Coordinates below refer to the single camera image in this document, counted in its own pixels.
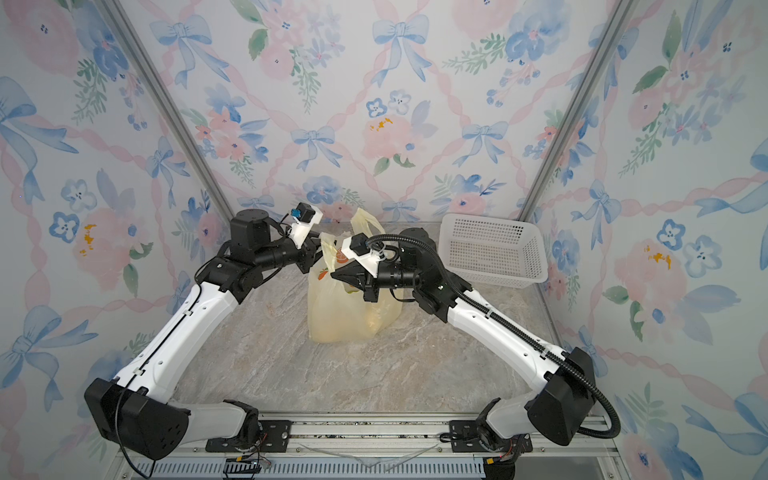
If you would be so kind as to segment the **yellow plastic bag orange print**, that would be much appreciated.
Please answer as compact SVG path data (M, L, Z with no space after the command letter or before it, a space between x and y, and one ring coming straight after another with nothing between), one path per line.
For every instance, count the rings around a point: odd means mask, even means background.
M376 303L367 303L361 291L331 277L348 263L341 243L349 235L322 233L320 259L308 274L307 322L310 339L316 343L370 340L402 312L403 304L388 293Z

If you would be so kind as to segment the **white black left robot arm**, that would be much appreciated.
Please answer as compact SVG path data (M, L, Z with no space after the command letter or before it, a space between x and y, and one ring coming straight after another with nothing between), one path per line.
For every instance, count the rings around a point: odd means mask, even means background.
M255 289L282 269L308 273L321 258L314 226L321 211L300 203L278 222L261 209L230 221L231 237L195 274L189 295L153 340L111 379L95 379L84 399L100 435L157 461L178 446L220 439L252 451L264 437L257 408L235 400L217 404L172 402L182 374L209 336Z

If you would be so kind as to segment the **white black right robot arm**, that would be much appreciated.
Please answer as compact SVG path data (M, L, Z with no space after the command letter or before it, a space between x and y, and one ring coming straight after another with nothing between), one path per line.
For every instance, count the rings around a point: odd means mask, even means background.
M528 384L526 395L490 401L476 418L474 433L463 440L499 451L529 433L561 446L578 434L599 436L583 424L598 400L589 356L541 339L494 308L445 267L425 230L372 237L360 233L335 245L347 261L333 279L361 291L370 303L383 290L410 291L424 312L479 341Z

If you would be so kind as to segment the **white perforated plastic basket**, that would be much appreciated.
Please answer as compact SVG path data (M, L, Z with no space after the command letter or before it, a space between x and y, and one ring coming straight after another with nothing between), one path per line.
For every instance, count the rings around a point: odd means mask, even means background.
M527 222L448 214L438 254L448 270L471 284L524 289L548 280L543 236Z

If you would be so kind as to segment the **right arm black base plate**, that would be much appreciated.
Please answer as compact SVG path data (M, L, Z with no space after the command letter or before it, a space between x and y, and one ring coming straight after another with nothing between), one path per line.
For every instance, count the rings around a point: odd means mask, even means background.
M489 427L475 420L451 420L448 431L439 434L442 443L448 443L454 453L482 453L504 456L529 453L533 445L529 434L502 439Z

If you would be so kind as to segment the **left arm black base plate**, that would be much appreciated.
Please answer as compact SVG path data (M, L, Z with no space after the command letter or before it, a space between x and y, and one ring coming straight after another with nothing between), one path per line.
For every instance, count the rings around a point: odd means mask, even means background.
M286 453L293 423L287 419L250 421L232 438L209 439L208 453Z

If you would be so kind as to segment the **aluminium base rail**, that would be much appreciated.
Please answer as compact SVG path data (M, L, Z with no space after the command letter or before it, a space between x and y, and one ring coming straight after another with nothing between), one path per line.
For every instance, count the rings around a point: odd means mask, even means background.
M616 443L576 436L560 446L530 433L533 451L454 453L439 434L472 414L259 413L293 423L286 453L208 453L185 443L152 461L117 452L108 479L626 479Z

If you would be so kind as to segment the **left aluminium corner post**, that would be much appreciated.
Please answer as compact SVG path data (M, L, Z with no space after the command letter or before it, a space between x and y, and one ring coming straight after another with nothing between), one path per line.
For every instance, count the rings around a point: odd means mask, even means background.
M197 149L192 133L185 125L179 108L161 80L159 71L131 24L125 9L119 1L96 1L95 4L107 25L115 33L128 59L146 83L161 118L185 153L188 163L199 177L202 186L208 191L213 204L223 218L230 220L234 217L234 211L216 181L213 171Z

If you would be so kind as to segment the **aluminium corner post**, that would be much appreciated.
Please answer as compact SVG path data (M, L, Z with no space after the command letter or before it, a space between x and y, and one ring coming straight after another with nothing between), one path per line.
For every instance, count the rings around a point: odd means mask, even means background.
M582 80L574 90L574 95L565 109L561 129L555 136L551 147L548 149L548 153L544 156L541 168L534 178L533 185L525 198L523 207L515 217L516 220L533 221L534 210L537 207L538 201L546 190L549 178L557 167L560 156L565 151L566 144L571 135L576 131L583 112L591 101L596 89L596 83L605 70L609 57L614 53L620 37L627 28L627 23L635 6L636 1L620 0L615 4L614 9L608 16L605 28L598 38L597 47L586 64Z
M161 80L159 71L131 24L125 9L119 1L96 1L95 4L107 25L115 33L128 59L146 83L161 118L185 153L188 163L199 177L202 186L208 191L213 204L223 218L230 220L234 217L234 211L216 181L213 171L197 149L192 133L185 125L179 108Z

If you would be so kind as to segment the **right aluminium corner post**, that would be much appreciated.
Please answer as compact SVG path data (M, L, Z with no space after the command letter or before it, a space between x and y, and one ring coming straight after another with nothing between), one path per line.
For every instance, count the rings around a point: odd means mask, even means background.
M620 37L627 28L627 23L635 6L636 1L620 0L615 4L614 9L608 16L605 28L598 38L597 47L586 64L582 80L574 90L574 95L565 109L561 129L555 136L551 147L548 149L548 153L544 156L541 168L534 178L533 185L525 198L523 207L515 217L516 220L533 221L534 210L537 207L538 201L546 190L549 178L557 167L560 156L565 151L566 144L571 135L576 131L583 112L591 101L596 89L596 83L605 70L609 57L614 53Z

